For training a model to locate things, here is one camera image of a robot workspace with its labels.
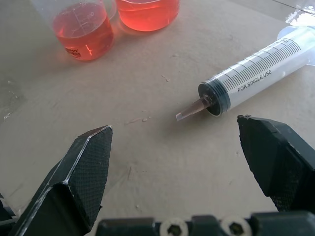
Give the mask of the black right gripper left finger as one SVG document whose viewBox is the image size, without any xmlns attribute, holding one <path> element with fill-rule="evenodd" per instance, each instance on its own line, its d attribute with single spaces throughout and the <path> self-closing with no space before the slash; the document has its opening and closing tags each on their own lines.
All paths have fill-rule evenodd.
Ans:
<svg viewBox="0 0 315 236">
<path fill-rule="evenodd" d="M 78 136 L 51 169 L 9 233 L 11 236 L 84 236 L 98 216 L 113 129 L 103 126 Z"/>
</svg>

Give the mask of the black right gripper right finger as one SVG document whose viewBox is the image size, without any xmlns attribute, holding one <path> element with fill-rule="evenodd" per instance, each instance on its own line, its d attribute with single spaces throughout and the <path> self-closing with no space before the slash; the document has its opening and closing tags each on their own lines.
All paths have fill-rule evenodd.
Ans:
<svg viewBox="0 0 315 236">
<path fill-rule="evenodd" d="M 278 211 L 315 211 L 315 150 L 290 126 L 238 116 L 240 143 L 250 171 Z"/>
</svg>

